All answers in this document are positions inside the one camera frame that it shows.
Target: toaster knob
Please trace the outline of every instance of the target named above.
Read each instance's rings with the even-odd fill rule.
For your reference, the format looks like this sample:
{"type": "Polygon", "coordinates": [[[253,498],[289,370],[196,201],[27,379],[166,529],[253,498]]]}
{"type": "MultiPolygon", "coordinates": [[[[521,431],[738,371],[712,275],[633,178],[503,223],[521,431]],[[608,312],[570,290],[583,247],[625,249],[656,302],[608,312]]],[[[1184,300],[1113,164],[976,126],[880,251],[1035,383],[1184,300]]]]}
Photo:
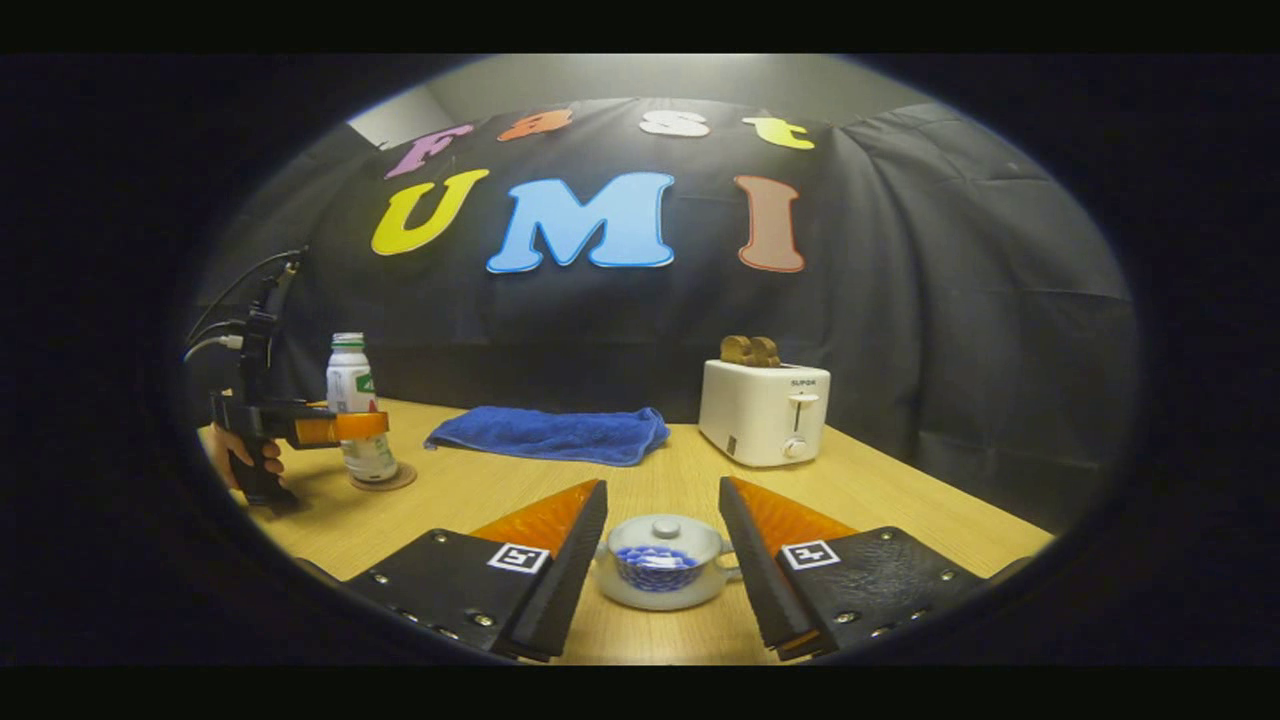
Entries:
{"type": "Polygon", "coordinates": [[[804,455],[805,451],[808,450],[809,450],[809,443],[797,437],[794,437],[787,442],[782,443],[782,455],[786,455],[787,457],[799,457],[800,455],[804,455]]]}

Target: letter m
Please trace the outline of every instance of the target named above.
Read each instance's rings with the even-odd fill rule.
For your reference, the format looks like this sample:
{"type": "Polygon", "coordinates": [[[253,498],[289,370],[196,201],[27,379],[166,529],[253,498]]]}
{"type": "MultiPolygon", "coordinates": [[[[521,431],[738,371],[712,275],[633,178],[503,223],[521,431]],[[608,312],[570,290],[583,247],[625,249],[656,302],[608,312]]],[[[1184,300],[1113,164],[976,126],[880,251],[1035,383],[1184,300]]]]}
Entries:
{"type": "Polygon", "coordinates": [[[662,173],[621,174],[582,205],[562,179],[526,182],[511,188],[516,210],[502,250],[489,259],[490,273],[524,273],[543,261],[534,250],[538,231],[559,265],[577,259],[596,228],[604,237],[588,254],[602,268],[658,268],[676,252],[662,242],[662,191],[676,178],[662,173]]]}

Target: small teapot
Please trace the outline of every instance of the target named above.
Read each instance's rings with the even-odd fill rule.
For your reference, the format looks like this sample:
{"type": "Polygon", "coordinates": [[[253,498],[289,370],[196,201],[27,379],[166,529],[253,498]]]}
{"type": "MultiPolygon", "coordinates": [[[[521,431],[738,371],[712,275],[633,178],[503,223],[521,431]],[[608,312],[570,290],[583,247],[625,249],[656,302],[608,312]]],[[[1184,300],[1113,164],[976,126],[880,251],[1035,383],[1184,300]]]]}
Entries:
{"type": "Polygon", "coordinates": [[[681,515],[641,515],[613,528],[595,551],[596,584],[611,600],[641,610],[681,610],[712,600],[739,568],[717,560],[733,552],[710,525],[681,515]]]}

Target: coaster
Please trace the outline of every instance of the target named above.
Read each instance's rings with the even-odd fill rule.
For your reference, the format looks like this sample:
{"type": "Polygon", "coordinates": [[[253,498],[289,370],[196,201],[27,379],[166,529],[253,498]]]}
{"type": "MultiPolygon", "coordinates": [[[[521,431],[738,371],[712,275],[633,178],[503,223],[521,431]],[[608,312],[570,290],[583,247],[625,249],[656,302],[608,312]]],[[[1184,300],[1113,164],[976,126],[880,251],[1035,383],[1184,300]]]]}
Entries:
{"type": "Polygon", "coordinates": [[[399,469],[396,470],[396,477],[389,480],[378,480],[376,483],[366,483],[365,480],[357,480],[351,475],[351,473],[347,474],[347,479],[351,480],[351,484],[355,486],[357,489],[367,489],[374,492],[387,491],[387,489],[399,489],[417,479],[417,470],[415,470],[412,465],[401,461],[399,469]]]}

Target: human hand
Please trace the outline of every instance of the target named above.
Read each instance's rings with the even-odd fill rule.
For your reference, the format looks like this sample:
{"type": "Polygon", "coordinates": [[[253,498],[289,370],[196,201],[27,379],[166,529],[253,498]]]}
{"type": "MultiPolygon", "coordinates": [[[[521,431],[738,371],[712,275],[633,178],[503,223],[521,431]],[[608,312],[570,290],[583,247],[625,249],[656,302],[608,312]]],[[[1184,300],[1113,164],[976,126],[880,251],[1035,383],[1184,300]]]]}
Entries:
{"type": "MultiPolygon", "coordinates": [[[[241,489],[239,483],[236,482],[236,473],[232,471],[232,459],[228,454],[234,452],[241,462],[252,466],[253,459],[244,447],[244,441],[238,434],[214,423],[206,450],[209,461],[218,469],[218,475],[227,483],[227,487],[241,489]]],[[[266,441],[266,445],[262,446],[262,456],[268,459],[262,465],[268,473],[284,474],[284,464],[276,460],[280,456],[280,446],[275,441],[266,441]]]]}

